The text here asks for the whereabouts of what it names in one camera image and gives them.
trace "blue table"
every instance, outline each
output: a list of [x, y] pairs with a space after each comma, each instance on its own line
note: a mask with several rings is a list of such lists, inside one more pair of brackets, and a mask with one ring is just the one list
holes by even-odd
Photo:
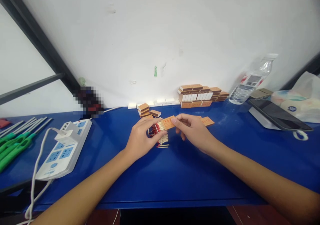
[[[320, 126], [308, 141], [296, 140], [292, 132], [265, 129], [248, 112], [249, 106], [229, 102], [211, 107], [181, 109], [179, 106], [156, 107], [162, 117], [189, 113], [209, 116], [215, 124], [210, 132], [239, 153], [270, 170], [313, 191], [320, 192]], [[47, 114], [54, 120], [48, 127], [60, 128], [76, 121], [72, 112]], [[27, 120], [16, 117], [12, 121]], [[111, 160], [125, 146], [132, 126], [139, 120], [136, 110], [121, 108], [92, 120], [93, 124], [71, 174], [57, 179], [37, 202], [36, 210], [45, 210], [70, 189]], [[43, 130], [31, 148], [19, 156], [2, 174], [0, 189], [30, 179], [38, 156]], [[53, 148], [54, 132], [45, 144], [42, 164]], [[265, 204], [265, 201], [212, 158], [188, 141], [169, 131], [169, 148], [152, 148], [113, 184], [98, 208], [163, 208]]]

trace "forearm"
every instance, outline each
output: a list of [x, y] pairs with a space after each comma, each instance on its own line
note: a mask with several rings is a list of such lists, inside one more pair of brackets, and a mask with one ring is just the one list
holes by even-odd
[[295, 224], [313, 224], [319, 218], [320, 195], [298, 185], [217, 142], [210, 156], [273, 205]]
[[121, 151], [44, 211], [32, 225], [83, 225], [111, 185], [134, 161]]

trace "plastic water bottle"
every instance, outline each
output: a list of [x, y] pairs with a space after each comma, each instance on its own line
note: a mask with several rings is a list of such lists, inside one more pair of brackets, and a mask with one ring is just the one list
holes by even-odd
[[229, 101], [233, 104], [243, 104], [250, 94], [264, 81], [271, 73], [272, 62], [278, 54], [267, 54], [260, 62], [258, 70], [247, 72], [240, 84], [231, 93]]

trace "power socket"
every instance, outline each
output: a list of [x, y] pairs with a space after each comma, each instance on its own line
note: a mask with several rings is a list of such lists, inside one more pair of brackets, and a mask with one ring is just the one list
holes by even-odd
[[79, 124], [81, 124], [81, 127], [85, 125], [86, 122], [80, 122], [77, 125], [72, 122], [66, 122], [62, 128], [61, 131], [64, 131], [65, 135], [57, 134], [57, 136], [54, 138], [56, 141], [62, 143], [63, 145], [70, 145], [75, 144], [80, 141], [81, 137], [78, 134], [79, 131]]
[[57, 135], [58, 142], [36, 174], [36, 180], [48, 181], [71, 173], [76, 165], [92, 122], [84, 119], [63, 124], [60, 130], [66, 135]]

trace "white cable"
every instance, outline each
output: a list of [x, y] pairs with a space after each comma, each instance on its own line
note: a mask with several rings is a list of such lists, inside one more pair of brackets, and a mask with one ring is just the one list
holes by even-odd
[[118, 209], [118, 211], [117, 211], [116, 217], [114, 218], [114, 221], [113, 221], [113, 224], [112, 224], [112, 225], [114, 225], [114, 223], [115, 223], [115, 221], [116, 221], [116, 219], [117, 219], [118, 212], [119, 212], [119, 209]]
[[33, 205], [35, 203], [36, 200], [38, 200], [38, 198], [44, 193], [44, 191], [49, 187], [49, 185], [52, 183], [53, 179], [49, 180], [46, 184], [46, 186], [42, 189], [42, 191], [38, 194], [38, 196], [36, 198], [34, 198], [34, 187], [35, 187], [35, 181], [36, 181], [36, 174], [37, 174], [37, 170], [38, 170], [38, 165], [39, 165], [39, 160], [42, 156], [42, 153], [43, 153], [43, 147], [44, 147], [44, 143], [47, 139], [47, 136], [48, 136], [48, 133], [49, 131], [53, 129], [55, 131], [57, 131], [56, 128], [48, 128], [44, 137], [43, 137], [43, 140], [42, 140], [42, 143], [41, 143], [41, 146], [40, 146], [40, 152], [39, 152], [39, 155], [37, 157], [37, 160], [36, 160], [36, 163], [34, 164], [34, 169], [33, 169], [33, 175], [32, 175], [32, 180], [31, 180], [31, 194], [30, 194], [30, 200], [31, 200], [31, 203], [30, 203], [30, 206], [28, 207], [24, 217], [26, 219], [28, 219], [28, 221], [24, 221], [22, 223], [19, 223], [19, 224], [16, 224], [16, 225], [23, 225], [23, 224], [30, 224], [34, 219], [32, 219], [32, 210], [33, 210]]
[[[41, 195], [47, 190], [47, 188], [49, 187], [50, 184], [52, 184], [54, 179], [50, 179], [46, 186], [41, 190], [41, 192], [36, 196], [36, 198], [34, 199], [34, 203], [41, 197]], [[30, 209], [31, 209], [31, 204], [29, 205], [28, 209], [25, 212], [24, 218], [25, 219], [29, 219], [29, 213], [30, 213]]]
[[110, 111], [110, 110], [114, 110], [114, 109], [122, 108], [122, 107], [126, 107], [126, 106], [118, 106], [118, 107], [114, 107], [114, 108], [112, 108], [112, 109], [109, 109], [109, 110], [103, 111], [103, 113], [108, 112], [108, 111]]

